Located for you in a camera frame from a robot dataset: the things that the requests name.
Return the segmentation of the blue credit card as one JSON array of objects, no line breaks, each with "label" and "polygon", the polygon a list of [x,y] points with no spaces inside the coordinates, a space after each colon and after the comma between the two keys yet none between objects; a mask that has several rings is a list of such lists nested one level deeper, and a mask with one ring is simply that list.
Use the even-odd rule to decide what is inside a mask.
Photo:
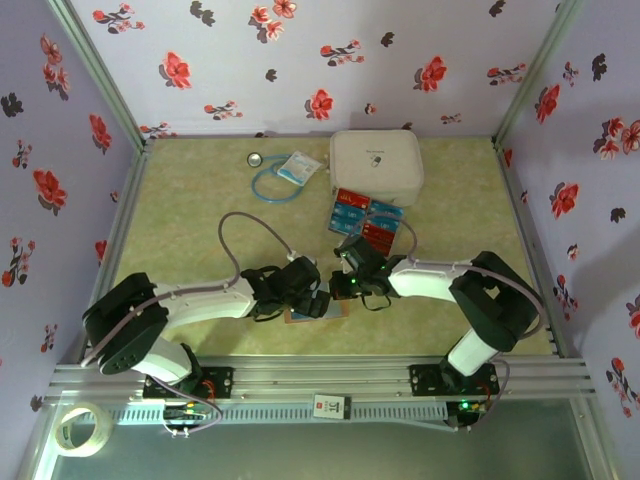
[{"label": "blue credit card", "polygon": [[366,211],[352,205],[335,203],[332,215],[344,220],[358,222],[366,216]]},{"label": "blue credit card", "polygon": [[404,210],[400,207],[384,202],[372,200],[369,205],[367,220],[384,220],[399,222],[404,217]]},{"label": "blue credit card", "polygon": [[362,231],[362,225],[358,221],[345,219],[340,217],[332,217],[329,220],[328,229],[334,233],[341,235],[359,235]]}]

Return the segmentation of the group of red/blue packets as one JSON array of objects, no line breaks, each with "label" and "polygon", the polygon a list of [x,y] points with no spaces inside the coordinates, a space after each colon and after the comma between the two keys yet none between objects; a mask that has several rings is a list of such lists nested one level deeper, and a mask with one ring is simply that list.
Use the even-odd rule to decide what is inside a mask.
[{"label": "group of red/blue packets", "polygon": [[[336,216],[333,216],[333,215],[332,215],[332,211],[333,211],[333,206],[334,206],[334,204],[335,204],[335,203],[337,203],[337,202],[335,201],[337,191],[335,192],[335,195],[334,195],[334,202],[333,202],[332,207],[331,207],[331,210],[330,210],[329,220],[330,220],[332,217],[336,218]],[[363,230],[363,226],[364,226],[364,224],[365,224],[365,223],[371,223],[371,224],[375,224],[375,225],[377,225],[377,226],[379,226],[379,227],[382,227],[382,228],[385,228],[385,229],[388,229],[388,230],[391,230],[391,231],[395,231],[395,232],[396,232],[396,235],[397,235],[398,230],[399,230],[399,228],[400,228],[400,221],[399,221],[399,222],[395,222],[395,221],[384,221],[384,220],[373,220],[373,221],[368,221],[368,220],[367,220],[368,209],[367,209],[367,210],[365,210],[365,211],[366,211],[366,216],[365,216],[363,219],[361,219],[360,221],[358,221],[358,222],[362,225],[362,230]]]}]

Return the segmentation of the white red label tag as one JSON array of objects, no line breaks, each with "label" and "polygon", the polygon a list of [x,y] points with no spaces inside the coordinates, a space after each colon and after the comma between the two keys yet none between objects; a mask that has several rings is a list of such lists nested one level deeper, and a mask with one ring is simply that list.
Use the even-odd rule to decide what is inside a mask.
[{"label": "white red label tag", "polygon": [[326,420],[349,420],[351,398],[349,396],[315,394],[313,417]]}]

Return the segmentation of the white blue sealed packet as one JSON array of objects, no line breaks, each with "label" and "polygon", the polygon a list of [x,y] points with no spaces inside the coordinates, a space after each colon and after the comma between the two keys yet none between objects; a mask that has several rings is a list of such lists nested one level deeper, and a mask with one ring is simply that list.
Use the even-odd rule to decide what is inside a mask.
[{"label": "white blue sealed packet", "polygon": [[295,151],[276,169],[276,174],[296,186],[304,187],[322,166],[311,156]]}]

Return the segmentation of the white plastic storage box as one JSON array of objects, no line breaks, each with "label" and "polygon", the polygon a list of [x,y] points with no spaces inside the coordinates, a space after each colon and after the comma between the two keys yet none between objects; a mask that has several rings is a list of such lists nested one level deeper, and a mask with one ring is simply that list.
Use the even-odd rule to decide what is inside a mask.
[{"label": "white plastic storage box", "polygon": [[399,207],[416,203],[424,165],[416,135],[409,130],[348,130],[329,144],[330,185]]}]

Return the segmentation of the blue stethoscope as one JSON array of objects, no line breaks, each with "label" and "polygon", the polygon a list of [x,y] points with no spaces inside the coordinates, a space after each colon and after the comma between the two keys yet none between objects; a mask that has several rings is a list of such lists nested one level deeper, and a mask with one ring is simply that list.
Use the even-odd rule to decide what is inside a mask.
[{"label": "blue stethoscope", "polygon": [[297,199],[303,191],[302,186],[298,186],[295,191],[286,197],[273,198],[265,196],[259,189],[259,182],[265,178],[278,178],[278,169],[290,158],[290,154],[276,154],[263,156],[258,152],[251,152],[247,155],[246,163],[256,170],[251,180],[252,194],[260,201],[268,204],[286,204]]}]

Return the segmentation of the clear tape roll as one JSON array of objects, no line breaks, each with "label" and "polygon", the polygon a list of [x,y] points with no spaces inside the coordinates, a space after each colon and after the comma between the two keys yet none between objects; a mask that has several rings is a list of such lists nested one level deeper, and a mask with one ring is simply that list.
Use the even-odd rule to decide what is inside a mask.
[{"label": "clear tape roll", "polygon": [[[93,431],[87,440],[76,444],[72,440],[73,426],[82,415],[93,417]],[[98,453],[108,442],[113,431],[111,415],[102,407],[80,402],[65,408],[55,424],[53,438],[59,454],[65,457],[86,458]]]}]

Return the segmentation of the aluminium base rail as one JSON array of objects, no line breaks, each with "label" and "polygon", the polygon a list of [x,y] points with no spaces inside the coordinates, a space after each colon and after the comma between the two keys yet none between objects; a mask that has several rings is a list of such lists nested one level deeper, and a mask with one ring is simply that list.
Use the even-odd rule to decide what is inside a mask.
[{"label": "aluminium base rail", "polygon": [[[355,402],[414,400],[412,365],[435,364],[430,356],[216,356],[207,367],[234,370],[231,403],[306,403],[317,393]],[[595,386],[577,358],[510,355],[496,365],[505,382],[502,400],[592,398]],[[136,371],[104,376],[94,366],[59,365],[43,395],[46,405],[64,401],[139,402],[145,377]]]}]

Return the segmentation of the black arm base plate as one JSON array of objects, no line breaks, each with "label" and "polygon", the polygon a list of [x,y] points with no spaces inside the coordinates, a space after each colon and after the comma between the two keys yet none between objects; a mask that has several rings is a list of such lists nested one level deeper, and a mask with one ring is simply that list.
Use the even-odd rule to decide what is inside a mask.
[{"label": "black arm base plate", "polygon": [[[199,374],[192,374],[171,388],[182,393],[213,401],[229,399],[234,385],[234,369],[232,367],[203,367]],[[177,399],[179,395],[167,390],[150,376],[145,378],[142,390],[144,399]]]},{"label": "black arm base plate", "polygon": [[483,364],[471,376],[460,374],[444,364],[415,364],[408,367],[409,385],[414,397],[424,396],[484,396],[500,391],[493,364]]}]

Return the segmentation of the aluminium side rail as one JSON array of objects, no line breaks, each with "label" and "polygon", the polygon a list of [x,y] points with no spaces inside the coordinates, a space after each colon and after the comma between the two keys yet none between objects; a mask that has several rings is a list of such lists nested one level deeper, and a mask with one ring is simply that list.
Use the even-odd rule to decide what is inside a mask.
[{"label": "aluminium side rail", "polygon": [[573,357],[571,348],[565,341],[562,332],[564,321],[563,311],[561,304],[553,293],[553,288],[556,286],[555,277],[549,269],[540,236],[538,235],[534,218],[531,214],[531,202],[521,199],[521,194],[525,192],[525,188],[522,186],[518,176],[514,173],[514,169],[507,166],[506,160],[504,159],[505,150],[496,136],[491,137],[491,144],[499,163],[505,188],[508,192],[521,243],[526,252],[527,265],[532,281],[544,301],[544,329],[548,334],[550,343],[553,345],[552,350],[556,356],[561,358]]},{"label": "aluminium side rail", "polygon": [[[146,143],[140,151],[137,151],[133,157],[109,234],[103,262],[99,268],[96,283],[91,294],[90,307],[106,296],[114,287],[145,169],[152,150],[153,141],[150,141]],[[109,321],[110,326],[99,343],[94,344],[90,338],[87,338],[87,343],[81,356],[80,366],[87,368],[93,362],[97,361],[103,355],[104,349],[127,325],[131,320],[131,316],[135,314],[136,311],[128,312],[116,323]]]}]

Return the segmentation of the aluminium frame post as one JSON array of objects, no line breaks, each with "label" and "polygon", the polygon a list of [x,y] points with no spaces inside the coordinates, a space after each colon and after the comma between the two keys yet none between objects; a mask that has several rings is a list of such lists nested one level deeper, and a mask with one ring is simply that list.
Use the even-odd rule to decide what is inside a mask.
[{"label": "aluminium frame post", "polygon": [[526,101],[532,95],[533,87],[545,72],[547,65],[562,44],[576,17],[580,14],[580,11],[587,1],[588,0],[561,0],[558,3],[553,22],[528,67],[527,75],[518,88],[497,131],[491,137],[492,145],[495,149],[502,144],[502,141],[515,125],[519,115],[524,109]]},{"label": "aluminium frame post", "polygon": [[84,27],[71,0],[45,0],[65,31],[71,44],[100,90],[104,101],[116,117],[119,126],[134,148],[142,152],[146,140],[136,126],[134,116],[121,95],[114,79]]}]

